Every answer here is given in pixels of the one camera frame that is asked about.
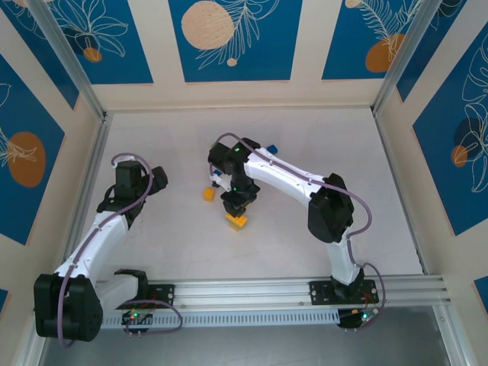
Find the yellow wide lego brick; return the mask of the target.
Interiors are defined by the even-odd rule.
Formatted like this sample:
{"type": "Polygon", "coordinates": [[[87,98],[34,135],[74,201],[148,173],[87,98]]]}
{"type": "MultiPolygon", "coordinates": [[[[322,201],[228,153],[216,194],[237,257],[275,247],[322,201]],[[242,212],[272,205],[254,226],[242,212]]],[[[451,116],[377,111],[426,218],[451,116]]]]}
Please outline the yellow wide lego brick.
{"type": "Polygon", "coordinates": [[[233,217],[230,213],[226,214],[226,219],[230,223],[230,225],[236,227],[238,230],[243,229],[248,222],[247,217],[245,216],[233,217]]]}

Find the left controller board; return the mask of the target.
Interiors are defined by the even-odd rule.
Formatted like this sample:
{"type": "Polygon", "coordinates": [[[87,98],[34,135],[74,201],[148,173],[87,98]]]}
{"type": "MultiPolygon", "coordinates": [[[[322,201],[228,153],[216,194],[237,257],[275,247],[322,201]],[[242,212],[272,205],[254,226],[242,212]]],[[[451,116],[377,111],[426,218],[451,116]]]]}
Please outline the left controller board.
{"type": "Polygon", "coordinates": [[[121,324],[131,326],[150,325],[152,323],[153,312],[132,309],[122,314],[121,324]]]}

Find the grey metal sheet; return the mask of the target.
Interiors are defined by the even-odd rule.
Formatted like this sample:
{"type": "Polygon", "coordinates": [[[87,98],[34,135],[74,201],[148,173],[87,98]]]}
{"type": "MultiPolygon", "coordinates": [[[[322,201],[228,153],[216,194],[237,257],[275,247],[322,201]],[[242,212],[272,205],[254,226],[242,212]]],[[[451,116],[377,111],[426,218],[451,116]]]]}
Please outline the grey metal sheet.
{"type": "Polygon", "coordinates": [[[331,326],[184,329],[128,338],[102,332],[63,349],[50,343],[41,366],[451,366],[436,332],[394,333],[331,326]]]}

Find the aluminium left side rail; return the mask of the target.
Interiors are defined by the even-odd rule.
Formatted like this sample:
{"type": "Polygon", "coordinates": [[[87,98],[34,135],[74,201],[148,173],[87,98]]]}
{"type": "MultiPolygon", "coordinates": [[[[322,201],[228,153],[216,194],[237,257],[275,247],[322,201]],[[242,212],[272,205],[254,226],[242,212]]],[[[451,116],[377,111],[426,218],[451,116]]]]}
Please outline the aluminium left side rail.
{"type": "MultiPolygon", "coordinates": [[[[86,160],[85,171],[80,181],[76,205],[69,218],[69,226],[61,242],[62,245],[56,251],[56,265],[64,262],[82,237],[95,179],[100,168],[101,157],[103,156],[112,120],[113,114],[107,113],[98,125],[97,133],[91,145],[90,155],[86,160]]],[[[41,359],[45,340],[37,335],[34,311],[31,311],[25,319],[27,320],[27,325],[24,327],[15,357],[10,366],[38,366],[41,359]]]]}

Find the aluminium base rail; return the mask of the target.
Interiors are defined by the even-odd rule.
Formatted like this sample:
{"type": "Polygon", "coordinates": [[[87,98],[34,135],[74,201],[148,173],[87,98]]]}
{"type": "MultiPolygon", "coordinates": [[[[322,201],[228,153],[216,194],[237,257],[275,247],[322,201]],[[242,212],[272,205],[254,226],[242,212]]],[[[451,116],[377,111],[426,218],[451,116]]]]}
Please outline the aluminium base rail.
{"type": "MultiPolygon", "coordinates": [[[[311,278],[268,278],[247,280],[154,281],[173,284],[173,305],[182,310],[280,310],[311,308],[319,291],[311,278]]],[[[377,295],[388,307],[438,306],[451,303],[440,275],[384,275],[377,295]]]]}

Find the black left mount plate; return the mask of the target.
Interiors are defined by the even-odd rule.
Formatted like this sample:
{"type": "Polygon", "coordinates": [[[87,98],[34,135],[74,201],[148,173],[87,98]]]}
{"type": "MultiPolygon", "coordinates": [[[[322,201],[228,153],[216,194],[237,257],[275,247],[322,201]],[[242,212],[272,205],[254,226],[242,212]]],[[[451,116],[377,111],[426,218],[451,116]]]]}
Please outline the black left mount plate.
{"type": "Polygon", "coordinates": [[[137,301],[136,304],[123,303],[117,309],[129,309],[130,307],[157,307],[163,308],[160,302],[173,304],[175,297],[175,285],[173,284],[148,284],[130,301],[137,301]]]}

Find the black mount plate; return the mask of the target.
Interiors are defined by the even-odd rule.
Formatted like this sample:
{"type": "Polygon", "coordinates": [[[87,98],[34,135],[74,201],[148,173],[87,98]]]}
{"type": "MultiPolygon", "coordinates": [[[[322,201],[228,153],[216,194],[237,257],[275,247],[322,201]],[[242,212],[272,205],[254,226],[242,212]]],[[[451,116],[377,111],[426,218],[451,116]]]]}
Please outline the black mount plate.
{"type": "Polygon", "coordinates": [[[137,301],[136,304],[123,303],[117,309],[129,309],[130,307],[157,307],[163,308],[160,302],[173,304],[175,297],[175,285],[173,284],[148,284],[130,301],[137,301]]]}
{"type": "Polygon", "coordinates": [[[358,284],[345,286],[328,281],[311,281],[309,283],[312,305],[355,305],[368,303],[378,304],[379,296],[374,280],[363,280],[358,284]]]}

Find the black right mount plate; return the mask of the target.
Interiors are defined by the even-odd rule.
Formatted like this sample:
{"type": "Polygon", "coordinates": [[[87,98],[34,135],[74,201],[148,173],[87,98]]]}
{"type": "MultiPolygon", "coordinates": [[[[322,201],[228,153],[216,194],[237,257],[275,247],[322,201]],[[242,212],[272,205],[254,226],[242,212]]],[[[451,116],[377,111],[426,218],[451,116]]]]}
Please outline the black right mount plate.
{"type": "Polygon", "coordinates": [[[378,304],[379,296],[374,280],[363,280],[358,284],[345,286],[328,281],[311,281],[309,283],[312,305],[355,305],[368,303],[378,304]]]}

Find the aluminium left corner post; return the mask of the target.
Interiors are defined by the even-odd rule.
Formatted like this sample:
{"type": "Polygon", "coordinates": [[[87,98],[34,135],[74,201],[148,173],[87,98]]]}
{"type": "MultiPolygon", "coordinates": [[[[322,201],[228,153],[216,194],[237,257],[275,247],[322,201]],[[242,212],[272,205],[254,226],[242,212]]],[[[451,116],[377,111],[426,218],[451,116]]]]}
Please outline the aluminium left corner post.
{"type": "Polygon", "coordinates": [[[62,63],[81,96],[85,99],[85,102],[98,121],[104,123],[107,112],[95,94],[88,76],[47,4],[43,0],[25,1],[34,20],[42,30],[56,57],[62,63]]]}

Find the aluminium corner post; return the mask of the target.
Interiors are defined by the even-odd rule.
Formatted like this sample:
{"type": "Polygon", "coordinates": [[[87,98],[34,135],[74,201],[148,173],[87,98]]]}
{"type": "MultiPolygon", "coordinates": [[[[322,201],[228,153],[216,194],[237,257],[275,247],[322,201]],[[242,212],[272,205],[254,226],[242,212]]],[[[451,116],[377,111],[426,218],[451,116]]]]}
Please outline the aluminium corner post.
{"type": "Polygon", "coordinates": [[[386,104],[391,92],[395,89],[400,76],[411,60],[420,40],[429,27],[431,19],[434,17],[441,0],[422,0],[419,12],[414,17],[406,36],[401,43],[393,62],[387,71],[372,105],[371,112],[377,117],[381,108],[386,104]]]}
{"type": "Polygon", "coordinates": [[[95,94],[88,76],[47,4],[43,0],[25,1],[34,20],[42,30],[56,57],[62,63],[81,96],[85,99],[85,102],[98,121],[104,123],[107,112],[95,94]]]}

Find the aluminium right side rail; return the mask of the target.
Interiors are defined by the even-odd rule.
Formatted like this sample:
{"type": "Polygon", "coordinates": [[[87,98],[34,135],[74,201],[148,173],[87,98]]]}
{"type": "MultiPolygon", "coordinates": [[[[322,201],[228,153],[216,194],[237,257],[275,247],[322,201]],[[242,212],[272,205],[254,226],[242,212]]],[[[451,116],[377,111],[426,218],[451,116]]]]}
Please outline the aluminium right side rail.
{"type": "MultiPolygon", "coordinates": [[[[388,142],[384,134],[384,128],[382,126],[382,123],[380,122],[380,118],[377,116],[377,112],[372,112],[372,114],[377,126],[377,131],[380,140],[384,148],[385,155],[387,157],[387,161],[393,177],[396,191],[398,193],[401,207],[403,209],[403,213],[406,218],[406,223],[409,228],[410,235],[413,239],[413,244],[416,249],[416,254],[419,258],[419,263],[422,267],[421,279],[426,279],[429,275],[432,276],[432,274],[430,273],[429,264],[423,258],[422,248],[419,245],[419,241],[417,239],[417,232],[415,226],[413,225],[412,219],[409,215],[408,208],[406,206],[405,199],[403,197],[400,180],[398,179],[397,170],[394,165],[394,159],[390,153],[388,142]]],[[[450,300],[446,303],[440,297],[436,297],[434,299],[434,304],[431,305],[431,308],[435,317],[435,325],[441,334],[444,350],[446,351],[446,354],[448,356],[449,366],[466,366],[464,355],[462,352],[462,347],[460,346],[458,336],[454,331],[451,315],[449,313],[450,308],[448,306],[450,304],[451,304],[450,300]]]]}

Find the aluminium right corner post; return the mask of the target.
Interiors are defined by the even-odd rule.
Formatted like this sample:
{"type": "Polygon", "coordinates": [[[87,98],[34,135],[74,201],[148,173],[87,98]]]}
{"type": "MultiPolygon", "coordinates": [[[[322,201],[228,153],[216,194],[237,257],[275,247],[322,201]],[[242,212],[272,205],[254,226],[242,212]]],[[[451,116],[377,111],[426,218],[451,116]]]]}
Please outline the aluminium right corner post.
{"type": "Polygon", "coordinates": [[[406,36],[401,43],[393,62],[387,71],[372,105],[371,112],[377,117],[381,108],[386,104],[391,92],[395,89],[400,76],[411,60],[420,40],[429,27],[431,19],[434,17],[441,0],[422,0],[419,12],[414,17],[406,36]]]}

